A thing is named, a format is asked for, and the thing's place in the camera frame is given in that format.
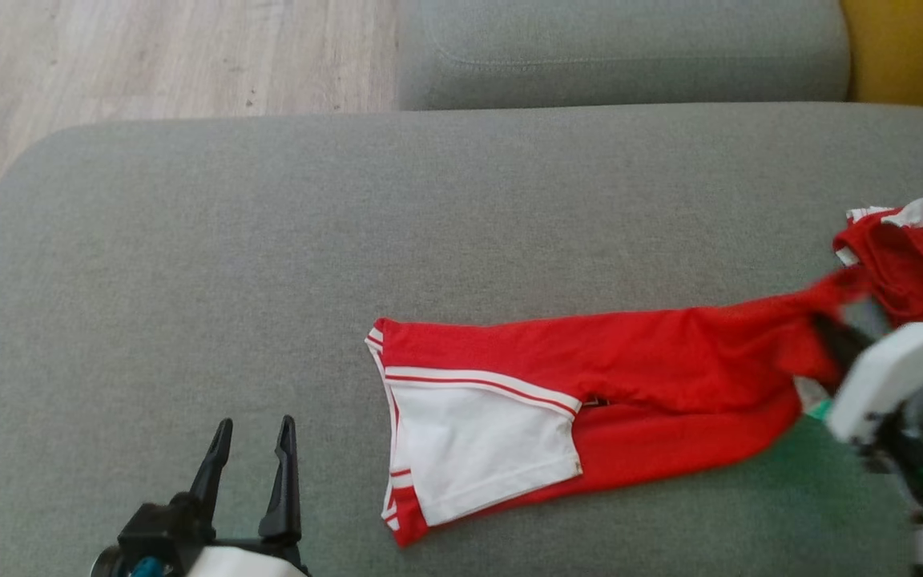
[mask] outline yellow cushion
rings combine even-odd
[[[842,0],[853,52],[850,99],[923,106],[923,0]]]

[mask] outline wooden floor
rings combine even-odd
[[[397,0],[0,0],[0,178],[103,120],[394,108]]]

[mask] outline red garment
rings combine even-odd
[[[795,376],[841,377],[811,314],[839,317],[867,288],[847,269],[729,307],[497,326],[382,318],[367,337],[393,427],[382,516],[406,547],[477,511],[755,455],[800,415]]]
[[[832,247],[860,262],[895,325],[923,321],[923,198],[903,208],[858,208]]]

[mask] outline red stripe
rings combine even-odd
[[[572,415],[575,415],[575,410],[573,410],[573,409],[571,408],[571,406],[565,405],[565,403],[563,403],[563,402],[554,401],[553,398],[540,398],[540,397],[534,397],[534,395],[531,395],[531,394],[522,392],[522,391],[520,391],[520,390],[516,390],[516,389],[510,388],[510,387],[508,387],[508,386],[502,385],[501,383],[494,383],[494,382],[492,382],[492,381],[483,381],[483,380],[480,380],[480,379],[465,379],[465,380],[458,380],[458,379],[431,379],[431,377],[400,377],[400,376],[397,376],[397,375],[392,376],[392,377],[388,377],[388,379],[394,379],[395,381],[417,381],[417,382],[420,382],[420,383],[458,383],[458,384],[478,383],[478,384],[480,384],[480,385],[488,385],[488,386],[491,386],[491,387],[497,387],[498,389],[502,389],[502,390],[508,391],[508,392],[510,392],[510,393],[512,393],[512,394],[517,394],[517,395],[519,395],[519,397],[528,398],[528,399],[530,399],[531,401],[548,402],[548,403],[550,403],[550,404],[553,405],[553,406],[559,406],[559,408],[564,409],[564,410],[567,410],[567,412],[572,413]]]

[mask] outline gray sofa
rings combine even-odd
[[[402,0],[406,110],[841,101],[838,0]]]
[[[298,424],[317,577],[905,575],[889,478],[816,421],[736,466],[472,518],[399,551],[381,315],[721,305],[833,270],[843,211],[923,196],[923,109],[686,103],[82,127],[0,186],[0,576],[87,572],[235,422],[251,535]]]

